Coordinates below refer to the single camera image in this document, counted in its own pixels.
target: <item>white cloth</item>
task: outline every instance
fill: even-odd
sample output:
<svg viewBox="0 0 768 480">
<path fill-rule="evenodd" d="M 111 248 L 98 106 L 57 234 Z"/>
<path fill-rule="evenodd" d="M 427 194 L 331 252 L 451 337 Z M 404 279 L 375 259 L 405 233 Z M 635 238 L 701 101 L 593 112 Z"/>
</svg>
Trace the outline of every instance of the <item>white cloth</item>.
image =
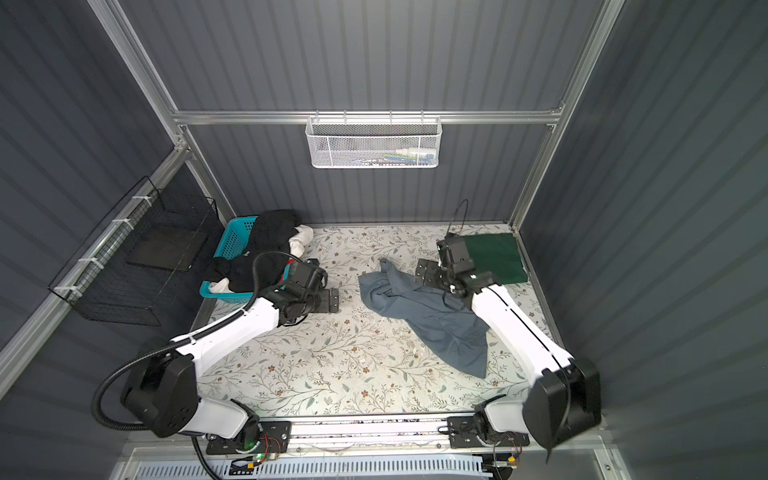
<svg viewBox="0 0 768 480">
<path fill-rule="evenodd" d="M 288 244 L 290 245 L 291 255 L 300 258 L 304 254 L 306 246 L 309 245 L 315 237 L 315 233 L 312 231 L 312 227 L 308 227 L 307 225 L 299 225 L 295 228 L 299 233 L 289 238 Z"/>
<path fill-rule="evenodd" d="M 234 293 L 230 290 L 230 279 L 224 277 L 219 282 L 211 282 L 208 284 L 208 290 L 211 293 Z"/>
</svg>

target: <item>aluminum rail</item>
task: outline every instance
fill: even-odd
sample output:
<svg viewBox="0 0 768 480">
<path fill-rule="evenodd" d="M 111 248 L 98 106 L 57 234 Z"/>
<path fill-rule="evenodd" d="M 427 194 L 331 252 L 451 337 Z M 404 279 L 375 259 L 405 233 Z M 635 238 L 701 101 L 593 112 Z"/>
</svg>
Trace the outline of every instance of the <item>aluminum rail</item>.
<svg viewBox="0 0 768 480">
<path fill-rule="evenodd" d="M 195 177 L 203 195 L 215 199 L 219 217 L 222 223 L 226 224 L 236 216 L 232 203 L 224 194 L 191 133 L 174 121 L 173 112 L 177 110 L 176 103 L 149 58 L 149 54 L 141 44 L 141 40 L 120 6 L 119 0 L 88 0 L 88 4 L 112 40 L 112 44 L 127 65 L 128 70 L 131 71 L 134 80 L 147 98 L 168 137 L 175 144 L 180 142 L 189 144 L 194 155 L 189 157 L 187 167 Z"/>
<path fill-rule="evenodd" d="M 568 124 L 581 100 L 584 89 L 587 87 L 587 82 L 592 75 L 594 66 L 597 64 L 598 58 L 600 58 L 600 53 L 603 51 L 605 42 L 608 40 L 611 30 L 613 30 L 623 6 L 624 0 L 605 0 L 603 2 L 600 14 L 587 40 L 587 45 L 578 59 L 574 75 L 571 78 L 568 89 L 565 91 L 560 121 L 552 128 L 545 144 L 542 146 L 531 169 L 531 174 L 525 181 L 525 186 L 523 186 L 523 191 L 520 193 L 515 209 L 509 217 L 509 223 L 515 231 L 520 229 L 525 216 L 528 214 L 528 209 L 531 208 L 536 192 L 539 186 L 541 186 L 541 181 L 544 179 L 549 164 L 552 162 L 554 154 L 560 146 L 563 134 L 568 128 Z"/>
<path fill-rule="evenodd" d="M 328 122 L 420 123 L 440 118 L 443 124 L 547 124 L 560 121 L 560 111 L 177 111 L 179 125 L 305 124 L 317 117 Z"/>
<path fill-rule="evenodd" d="M 134 196 L 129 198 L 125 206 L 114 216 L 115 220 L 128 218 L 136 207 L 144 201 L 139 197 L 147 196 L 154 190 L 152 184 L 157 188 L 165 187 L 190 155 L 186 144 L 175 147 L 154 171 L 150 177 L 151 182 L 146 181 L 139 187 Z M 120 226 L 120 222 L 110 222 L 82 256 L 84 258 L 93 257 Z M 59 285 L 71 285 L 86 267 L 86 263 L 77 262 L 65 274 Z M 21 329 L 3 347 L 3 350 L 0 351 L 0 399 L 5 396 L 13 382 L 22 374 L 70 309 L 68 303 L 53 293 L 49 293 Z"/>
</svg>

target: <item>white wire basket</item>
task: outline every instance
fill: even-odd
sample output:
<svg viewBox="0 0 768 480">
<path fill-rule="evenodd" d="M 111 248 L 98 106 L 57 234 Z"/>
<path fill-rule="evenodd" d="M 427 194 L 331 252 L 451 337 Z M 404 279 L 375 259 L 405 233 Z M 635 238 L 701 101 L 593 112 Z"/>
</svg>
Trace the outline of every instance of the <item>white wire basket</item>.
<svg viewBox="0 0 768 480">
<path fill-rule="evenodd" d="M 439 118 L 415 123 L 306 122 L 306 141 L 317 168 L 434 168 L 442 125 Z"/>
</svg>

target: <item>red wire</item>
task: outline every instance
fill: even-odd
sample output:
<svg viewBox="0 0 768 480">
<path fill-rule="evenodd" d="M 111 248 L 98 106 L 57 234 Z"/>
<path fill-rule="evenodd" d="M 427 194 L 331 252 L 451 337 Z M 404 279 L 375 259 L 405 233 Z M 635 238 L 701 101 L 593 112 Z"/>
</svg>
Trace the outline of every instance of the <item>red wire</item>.
<svg viewBox="0 0 768 480">
<path fill-rule="evenodd" d="M 267 442 L 266 442 L 267 444 L 269 444 L 269 443 L 270 443 L 270 442 L 269 442 L 270 440 L 274 440 L 275 442 L 277 442 L 277 453 L 278 453 L 278 454 L 280 454 L 280 453 L 282 453 L 282 452 L 283 452 L 283 446 L 280 444 L 280 440 L 278 440 L 278 439 L 272 439 L 272 438 L 270 438 L 270 437 L 266 437 L 266 440 L 267 440 Z"/>
</svg>

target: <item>black wire basket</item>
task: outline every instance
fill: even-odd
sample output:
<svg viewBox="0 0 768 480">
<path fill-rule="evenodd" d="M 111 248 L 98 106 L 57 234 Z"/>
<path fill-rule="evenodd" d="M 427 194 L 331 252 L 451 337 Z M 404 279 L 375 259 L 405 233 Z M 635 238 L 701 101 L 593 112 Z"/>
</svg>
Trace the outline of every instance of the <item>black wire basket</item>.
<svg viewBox="0 0 768 480">
<path fill-rule="evenodd" d="M 112 235 L 92 257 L 73 256 L 50 291 L 89 320 L 191 325 L 203 300 L 204 270 L 223 233 L 215 201 L 155 189 L 126 219 L 112 221 L 118 222 Z M 84 263 L 81 273 L 62 283 L 77 263 Z"/>
</svg>

